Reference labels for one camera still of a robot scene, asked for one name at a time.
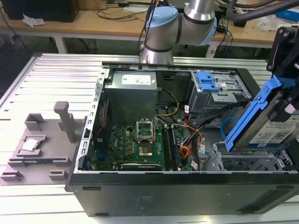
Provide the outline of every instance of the cpu chip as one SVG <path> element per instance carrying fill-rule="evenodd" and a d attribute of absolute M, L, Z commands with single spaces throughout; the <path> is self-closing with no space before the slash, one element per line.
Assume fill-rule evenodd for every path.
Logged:
<path fill-rule="evenodd" d="M 139 156 L 153 156 L 153 144 L 141 143 L 139 146 Z"/>

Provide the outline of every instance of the desk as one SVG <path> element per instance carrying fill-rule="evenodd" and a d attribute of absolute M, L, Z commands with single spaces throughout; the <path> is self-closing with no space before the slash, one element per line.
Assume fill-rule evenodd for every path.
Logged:
<path fill-rule="evenodd" d="M 116 11 L 119 11 L 119 9 L 110 8 L 105 12 L 112 13 Z M 129 12 L 124 11 L 107 16 L 121 17 L 129 14 Z M 136 16 L 142 20 L 145 19 L 145 13 Z M 137 41 L 144 24 L 141 20 L 126 22 L 106 20 L 98 17 L 96 11 L 91 10 L 81 10 L 73 23 L 46 21 L 46 25 L 33 28 L 22 21 L 9 20 L 7 17 L 6 19 L 18 35 L 53 37 L 58 52 L 61 54 L 67 53 L 64 37 Z M 230 24 L 229 31 L 234 37 L 232 46 L 271 48 L 276 32 L 260 31 L 256 27 L 257 23 L 257 21 L 249 21 L 244 28 Z M 0 34 L 13 35 L 13 32 L 9 30 L 2 18 L 0 18 Z M 215 50 L 222 39 L 223 34 L 216 33 L 210 42 L 206 57 L 214 57 Z"/>
<path fill-rule="evenodd" d="M 0 100 L 0 173 L 25 130 L 29 112 L 45 119 L 58 119 L 53 112 L 57 100 L 67 100 L 75 119 L 88 114 L 102 61 L 138 62 L 137 56 L 43 54 L 31 58 Z M 262 86 L 271 77 L 262 60 L 175 57 L 177 65 L 221 66 L 248 69 Z M 89 218 L 64 185 L 0 186 L 0 223 L 22 224 L 175 224 L 175 223 L 298 223 L 299 196 L 263 215 L 189 217 Z"/>

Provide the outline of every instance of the metal workbench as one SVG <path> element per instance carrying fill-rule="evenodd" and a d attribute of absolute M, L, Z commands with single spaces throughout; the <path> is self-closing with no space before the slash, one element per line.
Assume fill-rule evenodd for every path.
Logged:
<path fill-rule="evenodd" d="M 0 100 L 0 173 L 25 130 L 29 112 L 45 119 L 58 100 L 68 101 L 74 118 L 88 114 L 102 61 L 137 62 L 136 56 L 43 54 L 32 57 Z M 260 60 L 175 58 L 175 64 L 246 68 L 261 86 L 271 77 Z M 64 185 L 0 187 L 0 223 L 299 223 L 299 196 L 263 215 L 89 218 Z"/>

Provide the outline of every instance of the yellow wire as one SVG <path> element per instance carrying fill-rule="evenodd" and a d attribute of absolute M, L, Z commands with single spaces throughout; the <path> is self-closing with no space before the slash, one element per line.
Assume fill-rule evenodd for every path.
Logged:
<path fill-rule="evenodd" d="M 174 112 L 172 112 L 172 113 L 167 113 L 167 114 L 155 114 L 155 116 L 157 116 L 157 117 L 169 117 L 169 116 L 175 115 L 175 114 L 178 112 L 178 110 L 179 110 L 179 102 L 178 102 L 178 100 L 175 98 L 175 96 L 174 96 L 169 90 L 167 90 L 167 89 L 165 89 L 165 88 L 162 88 L 162 90 L 165 90 L 166 92 L 168 92 L 168 93 L 174 98 L 174 100 L 175 100 L 176 103 L 177 103 L 177 108 L 176 108 L 176 110 L 175 110 Z"/>

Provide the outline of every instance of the wooden table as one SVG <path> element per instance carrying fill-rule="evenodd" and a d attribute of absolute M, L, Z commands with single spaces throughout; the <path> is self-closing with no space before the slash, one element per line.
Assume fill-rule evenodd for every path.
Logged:
<path fill-rule="evenodd" d="M 118 8 L 110 8 L 105 12 L 113 13 L 119 10 Z M 107 16 L 121 17 L 129 14 L 130 12 L 121 11 Z M 142 20 L 145 19 L 145 13 L 136 16 Z M 133 21 L 110 21 L 98 17 L 96 11 L 92 10 L 81 10 L 73 23 L 46 21 L 46 25 L 33 28 L 22 21 L 9 20 L 7 16 L 6 20 L 18 35 L 53 37 L 59 53 L 67 53 L 64 37 L 137 41 L 144 24 L 142 20 L 138 19 Z M 230 23 L 228 30 L 234 38 L 232 46 L 271 48 L 276 32 L 260 31 L 257 29 L 257 23 L 258 21 L 249 21 L 244 28 L 235 27 Z M 2 18 L 0 19 L 0 34 L 13 35 L 13 32 L 7 27 Z M 207 57 L 214 56 L 215 49 L 222 39 L 223 34 L 216 33 L 209 44 Z"/>

